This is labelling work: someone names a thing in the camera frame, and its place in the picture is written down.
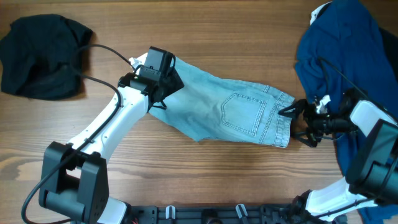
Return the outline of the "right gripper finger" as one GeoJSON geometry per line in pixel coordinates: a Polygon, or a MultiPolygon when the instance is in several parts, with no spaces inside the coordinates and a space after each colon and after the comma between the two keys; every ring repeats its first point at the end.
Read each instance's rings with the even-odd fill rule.
{"type": "Polygon", "coordinates": [[[310,131],[295,132],[291,133],[290,136],[293,139],[307,145],[308,147],[317,147],[318,143],[320,142],[320,136],[317,136],[310,131]]]}
{"type": "Polygon", "coordinates": [[[292,105],[280,110],[278,115],[287,118],[298,118],[301,113],[305,111],[308,106],[308,101],[306,99],[301,99],[293,103],[292,105]]]}

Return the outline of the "light blue denim shorts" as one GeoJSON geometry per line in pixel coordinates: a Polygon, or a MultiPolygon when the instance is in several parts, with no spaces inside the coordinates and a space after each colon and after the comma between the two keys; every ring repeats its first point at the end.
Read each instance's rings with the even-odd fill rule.
{"type": "Polygon", "coordinates": [[[279,111],[293,96],[261,83],[218,78],[178,59],[184,87],[149,113],[194,141],[206,139],[287,147],[291,120],[279,111]]]}

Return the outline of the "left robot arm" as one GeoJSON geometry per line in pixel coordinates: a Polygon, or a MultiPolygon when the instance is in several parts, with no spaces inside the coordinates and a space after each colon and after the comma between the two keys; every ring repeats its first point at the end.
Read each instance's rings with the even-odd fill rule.
{"type": "Polygon", "coordinates": [[[106,108],[68,143],[45,150],[41,180],[33,190],[39,205],[65,215],[70,223],[137,223],[131,206],[110,197],[107,163],[129,130],[151,108],[183,88],[174,54],[150,47],[114,87],[106,108]]]}

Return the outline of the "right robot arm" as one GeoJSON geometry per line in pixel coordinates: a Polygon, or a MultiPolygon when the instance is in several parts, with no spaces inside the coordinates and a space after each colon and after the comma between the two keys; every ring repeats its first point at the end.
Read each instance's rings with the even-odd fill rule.
{"type": "Polygon", "coordinates": [[[328,102],[328,96],[312,105],[302,99],[279,114],[303,116],[308,126],[293,137],[310,147],[327,134],[359,131],[366,139],[342,179],[295,197],[284,209],[287,223],[339,223],[352,210],[397,203],[396,119],[361,90],[347,90],[337,114],[325,113],[328,102]]]}

